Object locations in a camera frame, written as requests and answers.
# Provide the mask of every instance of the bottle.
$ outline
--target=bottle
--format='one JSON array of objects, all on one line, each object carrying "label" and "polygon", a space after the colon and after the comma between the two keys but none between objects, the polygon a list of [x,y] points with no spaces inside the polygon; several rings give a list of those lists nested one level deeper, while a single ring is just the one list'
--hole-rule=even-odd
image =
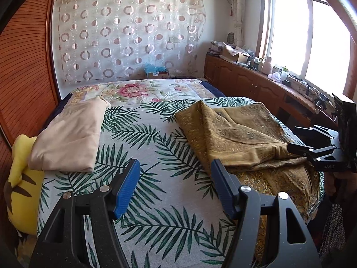
[{"label": "bottle", "polygon": [[259,63],[258,63],[258,71],[262,71],[263,68],[263,60],[259,59]]},{"label": "bottle", "polygon": [[270,75],[273,72],[273,65],[271,64],[271,57],[267,56],[263,64],[262,73]]},{"label": "bottle", "polygon": [[286,80],[286,78],[288,77],[288,72],[289,70],[286,68],[286,66],[284,66],[283,70],[281,71],[281,82],[283,82],[283,80]]}]

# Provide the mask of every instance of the palm leaf pattern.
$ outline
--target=palm leaf pattern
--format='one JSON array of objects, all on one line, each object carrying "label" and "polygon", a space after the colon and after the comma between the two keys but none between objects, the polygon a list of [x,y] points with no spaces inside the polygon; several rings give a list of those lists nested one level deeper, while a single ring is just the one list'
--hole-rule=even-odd
[{"label": "palm leaf pattern", "polygon": [[211,198],[214,194],[217,195],[216,189],[212,180],[204,171],[200,161],[191,150],[190,145],[187,142],[185,135],[181,130],[175,129],[175,131],[167,137],[166,134],[161,135],[156,139],[156,147],[159,151],[156,151],[161,157],[158,159],[162,164],[170,166],[163,168],[166,171],[175,171],[171,177],[185,174],[183,179],[195,177],[197,181],[196,185],[203,185],[197,189],[197,191],[205,190],[203,198],[209,193]]},{"label": "palm leaf pattern", "polygon": [[108,108],[104,114],[102,132],[116,132],[118,128],[137,122],[140,117],[138,108],[124,108],[124,106]]},{"label": "palm leaf pattern", "polygon": [[131,144],[131,147],[139,144],[138,149],[140,149],[140,147],[145,143],[149,146],[151,140],[155,142],[156,137],[160,133],[160,131],[157,131],[156,128],[152,128],[151,125],[147,127],[144,124],[125,127],[122,126],[112,132],[113,134],[111,137],[113,139],[120,139],[125,143]]},{"label": "palm leaf pattern", "polygon": [[92,265],[94,268],[98,268],[98,264],[97,264],[97,259],[94,255],[93,249],[90,246],[90,244],[88,243],[88,247],[89,247],[89,255],[90,255],[90,261],[92,262]]},{"label": "palm leaf pattern", "polygon": [[48,191],[50,191],[50,189],[46,185],[54,181],[54,179],[53,179],[53,180],[49,180],[45,183],[46,179],[47,178],[44,178],[44,181],[42,183],[42,188],[41,188],[41,194],[40,194],[40,209],[42,212],[44,212],[43,204],[45,204],[46,207],[49,208],[48,204],[47,204],[47,199],[50,198],[48,195]]},{"label": "palm leaf pattern", "polygon": [[239,107],[255,103],[253,100],[245,97],[207,98],[203,101],[219,107]]},{"label": "palm leaf pattern", "polygon": [[43,230],[45,226],[45,221],[42,218],[39,218],[37,221],[37,237],[41,234],[41,231]]},{"label": "palm leaf pattern", "polygon": [[[158,183],[161,183],[160,180],[154,178],[155,176],[157,176],[157,174],[149,172],[158,164],[159,162],[157,162],[147,170],[141,168],[139,181],[131,198],[131,202],[129,203],[129,213],[140,215],[138,208],[141,210],[144,210],[144,207],[152,209],[150,204],[155,205],[154,200],[161,201],[161,199],[157,195],[157,192],[160,191],[162,193],[166,193],[166,191],[164,191],[157,185]],[[121,221],[123,223],[125,219],[126,214],[124,214],[117,222]]]},{"label": "palm leaf pattern", "polygon": [[146,239],[145,245],[151,242],[150,251],[154,249],[155,246],[157,246],[156,253],[159,253],[165,248],[162,256],[163,259],[180,239],[176,248],[175,261],[180,256],[185,245],[187,246],[188,252],[190,252],[192,238],[194,237],[195,240],[199,242],[198,232],[203,224],[203,220],[198,223],[196,214],[193,214],[192,218],[189,218],[185,208],[183,208],[182,217],[174,206],[171,207],[173,209],[172,212],[167,209],[158,210],[155,208],[155,212],[152,213],[145,211],[145,216],[134,216],[128,213],[128,217],[121,226],[121,228],[126,229],[122,235],[126,235],[130,232],[133,233],[125,242],[140,235],[136,239],[135,244]]},{"label": "palm leaf pattern", "polygon": [[[154,248],[157,249],[156,254],[163,251],[162,259],[177,244],[175,262],[185,246],[190,253],[192,242],[196,242],[197,245],[210,250],[201,250],[204,255],[212,258],[221,257],[220,259],[223,258],[224,260],[230,238],[235,230],[234,223],[227,221],[229,224],[224,226],[220,222],[217,235],[215,235],[214,227],[211,225],[210,234],[208,234],[206,229],[202,228],[203,220],[199,222],[195,213],[189,216],[185,207],[183,207],[183,215],[181,215],[174,206],[171,206],[171,208],[172,211],[165,208],[161,210],[155,208],[155,212],[145,211],[146,215],[140,216],[127,213],[127,217],[121,224],[121,228],[126,229],[121,235],[130,234],[125,242],[136,240],[136,245],[145,240],[145,245],[150,245],[149,251]],[[202,262],[222,264],[223,260],[212,259],[202,260]]]},{"label": "palm leaf pattern", "polygon": [[[136,261],[136,257],[135,257],[134,250],[131,251],[131,267],[132,267],[132,268],[139,268],[139,266],[138,266],[138,264],[137,264],[137,261]],[[144,266],[143,266],[143,268],[151,268],[148,252],[146,252],[146,256],[145,256],[145,261],[144,261]]]},{"label": "palm leaf pattern", "polygon": [[176,122],[175,114],[192,105],[195,101],[180,100],[180,101],[164,101],[142,104],[141,108],[146,110],[147,113],[159,114],[163,122],[169,123]]},{"label": "palm leaf pattern", "polygon": [[110,146],[105,144],[98,148],[96,164],[92,173],[60,172],[56,174],[55,189],[62,192],[72,192],[74,195],[82,195],[93,192],[103,184],[109,184],[114,175],[123,170],[129,163],[127,153],[123,154],[123,144],[116,151],[115,143]]}]

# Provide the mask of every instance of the circle pattern curtain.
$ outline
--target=circle pattern curtain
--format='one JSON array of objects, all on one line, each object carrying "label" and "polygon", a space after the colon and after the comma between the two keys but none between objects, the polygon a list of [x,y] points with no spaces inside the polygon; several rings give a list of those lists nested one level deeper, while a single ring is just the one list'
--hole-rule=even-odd
[{"label": "circle pattern curtain", "polygon": [[56,0],[54,13],[66,83],[123,80],[146,63],[196,70],[203,0]]}]

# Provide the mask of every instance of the folded pink cloth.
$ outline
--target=folded pink cloth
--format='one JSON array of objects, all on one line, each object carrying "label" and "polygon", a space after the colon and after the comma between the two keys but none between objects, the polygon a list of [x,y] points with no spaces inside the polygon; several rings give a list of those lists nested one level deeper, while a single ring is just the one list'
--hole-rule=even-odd
[{"label": "folded pink cloth", "polygon": [[33,144],[28,165],[33,170],[92,172],[107,107],[95,97],[65,108]]}]

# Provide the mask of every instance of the cardboard box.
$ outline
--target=cardboard box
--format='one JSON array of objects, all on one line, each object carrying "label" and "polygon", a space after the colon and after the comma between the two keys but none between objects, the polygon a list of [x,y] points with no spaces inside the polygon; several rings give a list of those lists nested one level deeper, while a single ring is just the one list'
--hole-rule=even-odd
[{"label": "cardboard box", "polygon": [[168,71],[149,72],[146,76],[149,80],[163,80],[168,78]]},{"label": "cardboard box", "polygon": [[226,48],[223,49],[222,56],[228,58],[229,60],[237,61],[241,63],[247,63],[249,58],[248,55],[244,55],[243,53],[239,53],[239,52],[236,52],[234,55],[231,55],[231,53]]}]

